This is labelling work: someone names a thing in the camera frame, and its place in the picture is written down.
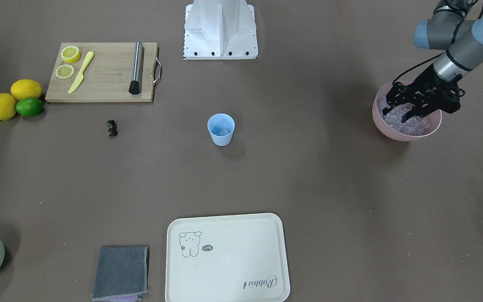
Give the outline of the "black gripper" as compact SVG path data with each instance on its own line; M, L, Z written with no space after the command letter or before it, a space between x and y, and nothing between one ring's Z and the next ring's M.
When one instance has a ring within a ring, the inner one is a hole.
M410 103L412 109L401 116L401 123L411 118L424 118L441 110L452 114L461 108L462 90L456 82L448 82L437 74L433 65L427 67L411 84L392 82L382 115L388 115L397 105Z

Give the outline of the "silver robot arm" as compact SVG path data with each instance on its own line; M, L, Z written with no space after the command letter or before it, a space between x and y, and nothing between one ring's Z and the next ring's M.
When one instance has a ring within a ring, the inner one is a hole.
M414 44L441 50L441 54L430 59L429 66L412 83L393 81L382 115L407 104L411 108L401 116L401 122L439 110L451 114L460 109L464 90L458 82L483 63L483 16L467 20L471 8L471 0L441 0L432 18L417 25Z

